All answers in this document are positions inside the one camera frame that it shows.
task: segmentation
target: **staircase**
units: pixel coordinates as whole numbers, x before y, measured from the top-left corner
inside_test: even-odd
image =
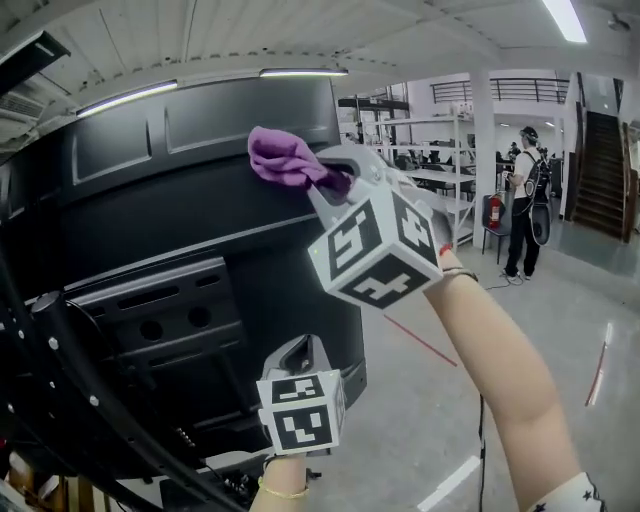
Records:
[[[622,238],[624,167],[616,117],[587,113],[584,158],[573,220]]]

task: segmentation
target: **red laser line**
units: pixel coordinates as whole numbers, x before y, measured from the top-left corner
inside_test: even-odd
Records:
[[[600,370],[602,369],[602,362],[604,361],[604,352],[606,349],[607,349],[607,342],[605,341],[602,344],[602,350],[600,351],[600,359],[598,360],[598,367],[596,368],[596,374],[593,377],[593,383],[591,384],[591,389],[589,390],[589,396],[587,397],[587,401],[584,404],[585,407],[589,407],[589,402],[591,402],[593,393],[596,390],[596,383],[598,382],[598,375],[600,375]]]
[[[396,322],[393,318],[384,315],[384,317],[389,320],[389,322],[391,322],[393,325],[395,325],[398,329],[400,329],[401,331],[404,331],[406,334],[408,334],[409,336],[411,336],[414,340],[416,340],[418,343],[420,343],[421,345],[423,345],[425,348],[428,348],[429,350],[431,350],[433,353],[435,353],[436,355],[440,356],[442,359],[444,359],[447,363],[449,363],[451,366],[457,368],[458,367],[458,363],[456,363],[455,361],[452,361],[451,359],[449,359],[447,356],[445,356],[442,352],[440,352],[439,350],[433,348],[431,345],[429,345],[426,341],[418,338],[418,336],[416,336],[415,334],[413,334],[409,329],[407,329],[405,326],[400,325],[398,322]]]

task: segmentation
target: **black pants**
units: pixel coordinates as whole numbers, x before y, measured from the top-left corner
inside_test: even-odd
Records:
[[[530,203],[530,199],[523,197],[513,201],[513,214],[511,217],[511,244],[509,245],[509,261],[505,268],[508,276],[515,276],[518,273],[518,261],[522,255],[522,243],[527,240],[527,254],[524,257],[524,273],[532,275],[536,269],[540,246],[533,237],[531,219],[529,211],[524,211]]]

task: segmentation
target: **gold bracelet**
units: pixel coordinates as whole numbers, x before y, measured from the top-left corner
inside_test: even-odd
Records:
[[[269,489],[265,485],[264,479],[262,477],[258,478],[258,485],[260,486],[260,489],[262,489],[263,491],[268,492],[269,494],[276,496],[278,498],[281,498],[283,500],[297,500],[298,498],[304,498],[307,494],[309,494],[309,486],[306,486],[304,488],[304,491],[299,492],[297,494],[285,494],[283,492],[274,491],[272,489]]]

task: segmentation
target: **bracelet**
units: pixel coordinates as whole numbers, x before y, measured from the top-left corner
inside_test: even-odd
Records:
[[[280,499],[283,499],[283,500],[297,500],[299,498],[304,498],[307,494],[309,494],[309,486],[308,485],[304,488],[304,491],[296,493],[296,494],[285,494],[283,492],[278,492],[278,491],[274,491],[272,489],[269,489],[265,485],[264,479],[262,477],[258,478],[258,485],[260,486],[260,489],[262,489],[263,491],[268,492],[272,496],[276,496],[277,498],[280,498]]]
[[[456,277],[456,276],[468,276],[476,283],[478,282],[478,276],[464,267],[451,267],[442,269],[444,277]]]

